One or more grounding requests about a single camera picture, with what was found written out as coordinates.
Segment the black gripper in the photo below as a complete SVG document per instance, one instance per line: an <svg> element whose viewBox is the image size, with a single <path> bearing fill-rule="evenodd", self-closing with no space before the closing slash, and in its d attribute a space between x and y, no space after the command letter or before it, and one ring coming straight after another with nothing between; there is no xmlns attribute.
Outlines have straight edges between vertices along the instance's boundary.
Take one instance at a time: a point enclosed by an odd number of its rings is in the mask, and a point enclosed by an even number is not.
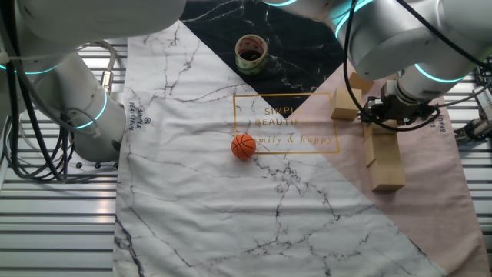
<svg viewBox="0 0 492 277"><path fill-rule="evenodd" d="M440 109L437 106L419 104L404 93L397 80L387 80L381 89L381 99L368 98L360 112L360 119L369 123L375 122L380 116L410 125L417 120L425 121L439 114Z"/></svg>

